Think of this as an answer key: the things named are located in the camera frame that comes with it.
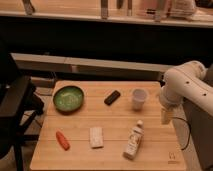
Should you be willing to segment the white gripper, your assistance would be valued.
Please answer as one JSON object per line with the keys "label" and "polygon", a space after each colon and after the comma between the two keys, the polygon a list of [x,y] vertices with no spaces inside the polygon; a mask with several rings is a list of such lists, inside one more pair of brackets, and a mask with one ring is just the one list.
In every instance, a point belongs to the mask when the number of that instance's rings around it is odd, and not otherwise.
{"label": "white gripper", "polygon": [[167,125],[170,123],[173,117],[173,110],[179,107],[182,104],[182,100],[168,100],[168,99],[159,99],[162,107],[165,110],[161,111],[161,123]]}

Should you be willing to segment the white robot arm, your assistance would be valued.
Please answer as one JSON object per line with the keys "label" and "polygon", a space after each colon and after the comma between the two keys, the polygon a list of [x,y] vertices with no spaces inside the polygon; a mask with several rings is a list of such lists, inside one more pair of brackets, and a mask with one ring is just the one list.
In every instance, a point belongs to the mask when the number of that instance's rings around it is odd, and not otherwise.
{"label": "white robot arm", "polygon": [[169,68],[163,76],[165,85],[159,92],[161,123],[168,124],[173,111],[186,98],[213,116],[213,87],[203,81],[207,69],[199,61],[189,61]]}

